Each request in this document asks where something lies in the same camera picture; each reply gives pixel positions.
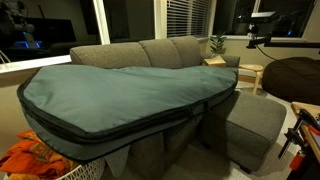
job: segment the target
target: white laundry basket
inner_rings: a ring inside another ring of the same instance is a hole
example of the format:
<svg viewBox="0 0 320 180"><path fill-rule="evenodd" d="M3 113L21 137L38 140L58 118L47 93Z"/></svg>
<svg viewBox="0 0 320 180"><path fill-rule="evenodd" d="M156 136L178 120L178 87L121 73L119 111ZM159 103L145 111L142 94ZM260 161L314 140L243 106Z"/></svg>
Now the white laundry basket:
<svg viewBox="0 0 320 180"><path fill-rule="evenodd" d="M56 179L56 180L99 180L103 174L105 167L104 158L92 161L84 166L79 165L68 174Z"/></svg>

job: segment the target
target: wooden stool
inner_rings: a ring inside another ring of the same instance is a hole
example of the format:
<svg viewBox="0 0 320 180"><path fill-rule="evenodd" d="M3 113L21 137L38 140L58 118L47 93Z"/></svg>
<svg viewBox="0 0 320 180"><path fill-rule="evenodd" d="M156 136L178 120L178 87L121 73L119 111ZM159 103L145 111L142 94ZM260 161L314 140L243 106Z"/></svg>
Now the wooden stool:
<svg viewBox="0 0 320 180"><path fill-rule="evenodd" d="M256 73L256 80L254 82L253 91L252 91L253 94L256 94L259 80L263 72L263 66L257 65L257 64L240 64L239 67L242 69L254 71Z"/></svg>

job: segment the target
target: footstool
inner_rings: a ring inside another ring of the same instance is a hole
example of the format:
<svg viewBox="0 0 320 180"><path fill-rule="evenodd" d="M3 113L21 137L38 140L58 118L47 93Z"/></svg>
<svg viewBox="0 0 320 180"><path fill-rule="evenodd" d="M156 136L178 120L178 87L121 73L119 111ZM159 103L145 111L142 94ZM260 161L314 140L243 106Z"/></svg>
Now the footstool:
<svg viewBox="0 0 320 180"><path fill-rule="evenodd" d="M278 102L235 91L204 115L200 140L250 173L261 167L285 116L286 108Z"/></svg>

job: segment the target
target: couch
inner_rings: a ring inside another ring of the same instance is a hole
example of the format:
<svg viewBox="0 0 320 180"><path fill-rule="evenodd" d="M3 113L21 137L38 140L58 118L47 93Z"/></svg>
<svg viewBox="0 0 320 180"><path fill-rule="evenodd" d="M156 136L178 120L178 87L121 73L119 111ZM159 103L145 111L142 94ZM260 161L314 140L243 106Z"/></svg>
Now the couch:
<svg viewBox="0 0 320 180"><path fill-rule="evenodd" d="M199 43L192 36L76 47L70 50L70 56L73 64L106 69L128 66L176 69L199 66L203 59L208 57L208 55L200 54ZM238 71L240 57L222 55L222 58L226 61L227 70ZM158 179L193 140L202 118L203 115L198 116L192 122L132 143L127 165L145 179Z"/></svg>

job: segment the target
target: cable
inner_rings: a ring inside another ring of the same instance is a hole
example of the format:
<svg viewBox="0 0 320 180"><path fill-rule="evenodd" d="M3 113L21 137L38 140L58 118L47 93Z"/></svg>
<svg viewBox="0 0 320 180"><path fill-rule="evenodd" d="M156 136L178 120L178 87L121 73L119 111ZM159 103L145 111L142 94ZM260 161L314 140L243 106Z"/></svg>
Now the cable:
<svg viewBox="0 0 320 180"><path fill-rule="evenodd" d="M267 56L268 58L273 59L273 60L275 60L275 61L278 60L278 59L276 59L276 58L273 58L273 57L269 56L269 55L266 54L265 52L263 52L258 45L256 45L256 47L259 49L260 52L262 52L262 54L264 54L264 55Z"/></svg>

